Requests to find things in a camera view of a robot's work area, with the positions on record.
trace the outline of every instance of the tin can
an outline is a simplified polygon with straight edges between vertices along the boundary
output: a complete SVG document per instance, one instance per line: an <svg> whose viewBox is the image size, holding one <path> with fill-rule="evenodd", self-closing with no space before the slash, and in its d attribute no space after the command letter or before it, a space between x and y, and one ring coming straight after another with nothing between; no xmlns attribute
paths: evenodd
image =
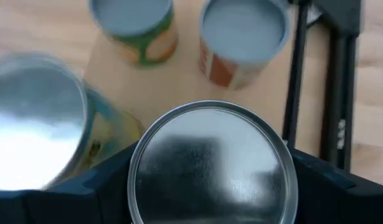
<svg viewBox="0 0 383 224"><path fill-rule="evenodd" d="M141 136L55 57L0 59L0 190L47 189L99 164Z"/></svg>
<svg viewBox="0 0 383 224"><path fill-rule="evenodd" d="M130 162L134 224L293 223L298 181L288 148L252 111L197 101L160 117Z"/></svg>
<svg viewBox="0 0 383 224"><path fill-rule="evenodd" d="M200 19L201 72L230 89L250 83L284 47L288 14L275 0L209 0Z"/></svg>
<svg viewBox="0 0 383 224"><path fill-rule="evenodd" d="M130 64L156 65L176 51L172 0L90 0L90 9Z"/></svg>

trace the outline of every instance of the metal can lid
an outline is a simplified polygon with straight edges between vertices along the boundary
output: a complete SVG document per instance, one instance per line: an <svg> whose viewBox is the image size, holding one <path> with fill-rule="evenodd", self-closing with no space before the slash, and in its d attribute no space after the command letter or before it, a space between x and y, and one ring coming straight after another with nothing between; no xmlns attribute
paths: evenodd
<svg viewBox="0 0 383 224"><path fill-rule="evenodd" d="M57 58L0 59L0 190L45 189L73 168L86 102L82 82Z"/></svg>
<svg viewBox="0 0 383 224"><path fill-rule="evenodd" d="M198 101L159 118L131 159L133 223L293 223L298 183L281 137L253 112Z"/></svg>
<svg viewBox="0 0 383 224"><path fill-rule="evenodd" d="M90 0L90 10L108 34L135 36L156 27L173 0Z"/></svg>

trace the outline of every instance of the wooden table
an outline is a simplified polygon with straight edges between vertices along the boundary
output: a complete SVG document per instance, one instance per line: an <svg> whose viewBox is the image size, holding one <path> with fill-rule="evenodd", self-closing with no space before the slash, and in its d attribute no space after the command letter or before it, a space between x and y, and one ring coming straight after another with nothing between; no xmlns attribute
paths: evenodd
<svg viewBox="0 0 383 224"><path fill-rule="evenodd" d="M57 55L78 73L86 70L86 78L91 83L118 106L139 117L145 126L185 101L227 98L255 110L280 133L293 38L290 37L285 49L252 86L226 93L201 77L196 68L195 21L201 2L175 2L177 11L181 12L176 15L177 23L191 26L190 29L180 27L180 47L162 67L133 70L115 55L103 37L99 36L95 42L98 29L89 15L88 0L0 0L0 57L24 50ZM184 4L183 8L178 6L179 2ZM352 171L383 184L383 0L365 1L363 8L364 28L358 42L356 70ZM321 127L327 40L324 29L314 27L309 31L297 147L311 154L317 154ZM183 90L187 82L193 88ZM160 100L155 103L148 97Z"/></svg>
<svg viewBox="0 0 383 224"><path fill-rule="evenodd" d="M280 134L285 111L293 32L285 48L241 90L226 90L211 83L197 66L199 16L204 0L175 1L179 47L164 65L128 66L117 49L99 36L85 72L86 80L121 109L150 126L165 112L196 100L226 100L247 107L267 120ZM295 9L290 9L292 30ZM322 27L310 30L296 147L318 155L323 111L328 35Z"/></svg>

